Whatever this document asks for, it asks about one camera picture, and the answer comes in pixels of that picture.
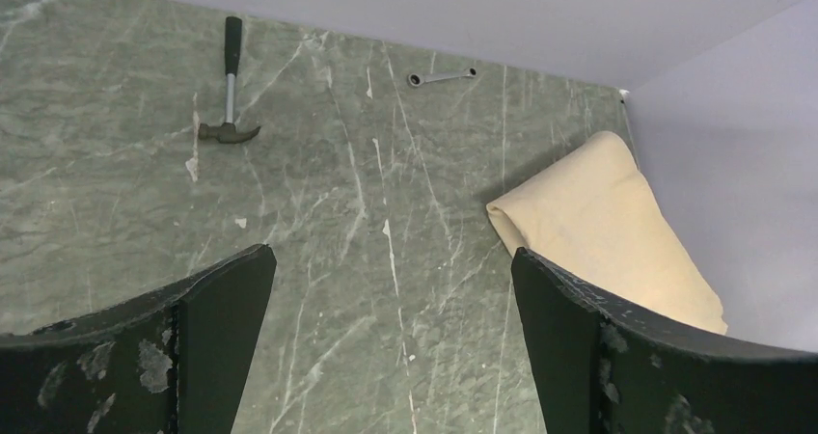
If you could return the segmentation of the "beige wrapping cloth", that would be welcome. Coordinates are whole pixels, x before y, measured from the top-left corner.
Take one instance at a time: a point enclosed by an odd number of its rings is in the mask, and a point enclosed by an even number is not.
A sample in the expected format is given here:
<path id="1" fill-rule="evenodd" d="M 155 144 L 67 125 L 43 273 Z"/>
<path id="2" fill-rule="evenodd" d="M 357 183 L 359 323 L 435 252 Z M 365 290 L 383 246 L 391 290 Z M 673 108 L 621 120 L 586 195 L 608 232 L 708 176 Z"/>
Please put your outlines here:
<path id="1" fill-rule="evenodd" d="M 528 248 L 632 303 L 726 333 L 718 294 L 699 273 L 615 133 L 595 133 L 486 209 L 509 253 Z"/>

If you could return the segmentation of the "black-handled claw hammer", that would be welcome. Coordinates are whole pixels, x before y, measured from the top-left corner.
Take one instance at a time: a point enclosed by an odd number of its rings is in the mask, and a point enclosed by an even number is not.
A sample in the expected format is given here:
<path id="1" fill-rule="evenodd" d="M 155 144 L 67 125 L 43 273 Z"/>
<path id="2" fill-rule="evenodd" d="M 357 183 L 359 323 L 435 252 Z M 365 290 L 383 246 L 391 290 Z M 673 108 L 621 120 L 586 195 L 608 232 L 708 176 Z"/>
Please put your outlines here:
<path id="1" fill-rule="evenodd" d="M 240 64 L 242 35 L 242 19 L 237 16 L 227 16 L 225 19 L 223 51 L 226 79 L 225 119 L 218 126 L 200 122 L 197 131 L 197 138 L 199 140 L 215 141 L 225 145 L 238 145 L 251 141 L 260 132 L 259 127 L 247 131 L 239 131 L 234 123 L 235 83 Z"/>

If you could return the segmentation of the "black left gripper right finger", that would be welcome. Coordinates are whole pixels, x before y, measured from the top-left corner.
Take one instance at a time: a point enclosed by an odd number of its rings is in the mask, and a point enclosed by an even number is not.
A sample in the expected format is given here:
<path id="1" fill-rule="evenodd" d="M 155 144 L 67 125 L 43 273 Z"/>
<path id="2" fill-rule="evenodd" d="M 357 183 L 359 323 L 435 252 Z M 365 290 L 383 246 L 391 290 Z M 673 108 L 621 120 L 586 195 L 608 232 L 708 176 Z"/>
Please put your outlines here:
<path id="1" fill-rule="evenodd" d="M 511 265 L 551 433 L 813 433 L 817 357 L 645 309 L 537 253 Z"/>

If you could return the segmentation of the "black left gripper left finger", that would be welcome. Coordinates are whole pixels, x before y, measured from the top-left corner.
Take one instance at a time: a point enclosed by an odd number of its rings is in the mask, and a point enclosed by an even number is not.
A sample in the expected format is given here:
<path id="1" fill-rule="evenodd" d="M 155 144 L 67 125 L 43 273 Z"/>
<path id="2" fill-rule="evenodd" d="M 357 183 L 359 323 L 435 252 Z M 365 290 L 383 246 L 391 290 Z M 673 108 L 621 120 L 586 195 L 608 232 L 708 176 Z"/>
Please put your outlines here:
<path id="1" fill-rule="evenodd" d="M 99 312 L 1 338 L 5 433 L 228 433 L 277 260 L 254 245 Z"/>

